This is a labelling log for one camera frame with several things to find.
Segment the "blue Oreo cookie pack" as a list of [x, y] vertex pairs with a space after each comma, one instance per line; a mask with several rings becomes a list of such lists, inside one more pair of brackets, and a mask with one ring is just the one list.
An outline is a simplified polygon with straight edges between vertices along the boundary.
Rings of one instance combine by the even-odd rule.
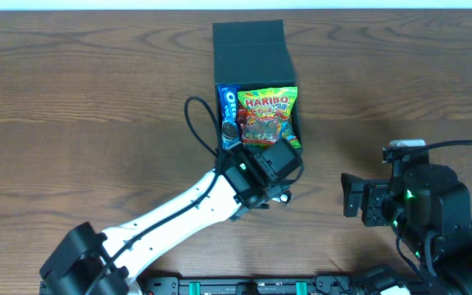
[[232, 146], [240, 142], [238, 129], [238, 90], [239, 86], [233, 84], [220, 84], [217, 86], [220, 102], [221, 138], [224, 150], [230, 150]]

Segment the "green Haribo gummy bag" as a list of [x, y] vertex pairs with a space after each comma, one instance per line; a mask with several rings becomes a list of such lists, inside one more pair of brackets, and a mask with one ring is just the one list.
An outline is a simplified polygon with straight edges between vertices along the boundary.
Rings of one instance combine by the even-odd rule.
[[295, 149], [300, 149], [302, 145], [294, 132], [292, 120], [297, 95], [297, 87], [239, 91], [239, 103], [247, 109], [241, 132], [243, 144], [268, 147], [285, 138]]

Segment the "black gift box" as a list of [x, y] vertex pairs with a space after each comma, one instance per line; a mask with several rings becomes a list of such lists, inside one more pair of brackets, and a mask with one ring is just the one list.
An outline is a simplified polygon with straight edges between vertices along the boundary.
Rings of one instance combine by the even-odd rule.
[[[297, 87], [292, 59], [288, 53], [281, 20], [215, 23], [213, 29], [214, 83], [217, 96], [219, 135], [221, 111], [217, 86], [233, 84], [239, 91], [267, 88]], [[292, 110], [294, 132], [300, 143], [301, 131], [298, 115], [299, 90]], [[244, 145], [251, 150], [268, 147]]]

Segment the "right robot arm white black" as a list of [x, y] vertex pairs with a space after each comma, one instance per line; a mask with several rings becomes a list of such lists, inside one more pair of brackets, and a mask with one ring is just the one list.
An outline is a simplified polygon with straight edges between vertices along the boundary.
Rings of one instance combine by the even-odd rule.
[[469, 189], [448, 166], [419, 164], [390, 180], [342, 174], [343, 214], [389, 226], [418, 260], [419, 290], [472, 294]]

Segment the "red snack packet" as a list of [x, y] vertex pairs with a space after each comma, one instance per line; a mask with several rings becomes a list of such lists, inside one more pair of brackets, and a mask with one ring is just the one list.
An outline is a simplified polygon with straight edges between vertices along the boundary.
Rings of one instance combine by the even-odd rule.
[[247, 117], [247, 109], [241, 104], [238, 104], [238, 111], [237, 111], [237, 124], [239, 132], [242, 132], [242, 129], [245, 125], [245, 120]]

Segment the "black Mars mini bar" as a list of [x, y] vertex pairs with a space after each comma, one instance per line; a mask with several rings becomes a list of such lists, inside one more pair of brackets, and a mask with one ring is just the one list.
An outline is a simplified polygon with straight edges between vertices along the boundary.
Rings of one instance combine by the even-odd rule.
[[292, 198], [293, 198], [293, 195], [289, 191], [287, 191], [278, 195], [277, 197], [274, 197], [273, 201], [280, 202], [284, 205], [288, 205], [291, 202]]

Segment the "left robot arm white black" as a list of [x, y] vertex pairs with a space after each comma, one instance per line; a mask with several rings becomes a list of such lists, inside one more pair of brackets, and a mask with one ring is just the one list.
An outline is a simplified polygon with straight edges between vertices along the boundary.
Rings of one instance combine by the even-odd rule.
[[226, 152], [191, 188], [134, 220], [97, 233], [74, 227], [39, 270], [52, 294], [140, 294], [138, 277], [160, 256], [208, 226], [262, 207], [288, 189], [302, 166], [295, 152], [272, 147]]

